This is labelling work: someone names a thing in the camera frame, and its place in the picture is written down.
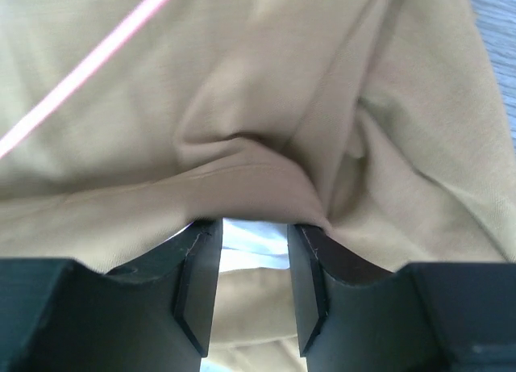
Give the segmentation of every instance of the pink stripe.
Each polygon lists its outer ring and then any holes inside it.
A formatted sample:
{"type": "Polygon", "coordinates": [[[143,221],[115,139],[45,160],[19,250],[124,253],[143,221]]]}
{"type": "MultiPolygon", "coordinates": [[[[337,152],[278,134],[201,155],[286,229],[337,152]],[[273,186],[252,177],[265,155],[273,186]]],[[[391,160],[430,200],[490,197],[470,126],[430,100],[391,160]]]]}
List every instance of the pink stripe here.
{"type": "Polygon", "coordinates": [[[168,0],[143,0],[67,77],[0,139],[0,159],[96,73],[168,0]]]}

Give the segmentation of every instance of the drawstring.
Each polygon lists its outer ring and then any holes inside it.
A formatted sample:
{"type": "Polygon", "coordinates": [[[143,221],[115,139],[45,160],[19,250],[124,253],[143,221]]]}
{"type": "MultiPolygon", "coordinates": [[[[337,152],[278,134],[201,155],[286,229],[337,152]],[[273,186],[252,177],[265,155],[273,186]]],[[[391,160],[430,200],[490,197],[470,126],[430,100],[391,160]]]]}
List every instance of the drawstring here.
{"type": "Polygon", "coordinates": [[[0,139],[0,159],[95,74],[169,0],[143,0],[67,77],[0,139]]]}

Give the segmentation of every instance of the brown fabric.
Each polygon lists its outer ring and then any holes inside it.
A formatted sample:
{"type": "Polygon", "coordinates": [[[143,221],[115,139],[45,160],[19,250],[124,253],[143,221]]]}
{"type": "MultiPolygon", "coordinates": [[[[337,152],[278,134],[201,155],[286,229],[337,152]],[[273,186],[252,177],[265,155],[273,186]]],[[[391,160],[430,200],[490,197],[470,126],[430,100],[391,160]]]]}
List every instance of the brown fabric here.
{"type": "MultiPolygon", "coordinates": [[[[138,1],[0,0],[0,131],[138,1]]],[[[230,216],[391,270],[512,261],[515,173],[468,0],[173,0],[0,161],[0,253],[105,271],[230,216]]],[[[237,329],[215,337],[292,335],[237,329]]]]}

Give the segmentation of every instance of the wooden surface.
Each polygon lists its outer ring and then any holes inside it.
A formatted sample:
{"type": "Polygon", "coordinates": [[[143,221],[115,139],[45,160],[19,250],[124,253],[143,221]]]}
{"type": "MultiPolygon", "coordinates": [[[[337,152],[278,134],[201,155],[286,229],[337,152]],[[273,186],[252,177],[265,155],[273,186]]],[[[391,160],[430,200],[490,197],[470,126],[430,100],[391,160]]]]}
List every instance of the wooden surface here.
{"type": "Polygon", "coordinates": [[[516,146],[516,0],[472,0],[516,146]]]}

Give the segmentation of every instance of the khaki garment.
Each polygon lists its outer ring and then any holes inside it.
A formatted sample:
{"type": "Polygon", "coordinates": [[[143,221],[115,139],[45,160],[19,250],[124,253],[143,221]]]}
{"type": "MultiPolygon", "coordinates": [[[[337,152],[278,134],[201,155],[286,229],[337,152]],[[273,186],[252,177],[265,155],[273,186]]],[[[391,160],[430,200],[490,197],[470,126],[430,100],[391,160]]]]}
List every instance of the khaki garment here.
{"type": "MultiPolygon", "coordinates": [[[[139,1],[0,0],[1,133],[139,1]]],[[[513,261],[515,178],[468,0],[172,0],[0,161],[0,253],[106,271],[229,216],[391,270],[513,261]]],[[[221,277],[214,359],[303,369],[288,276],[221,277]]]]}

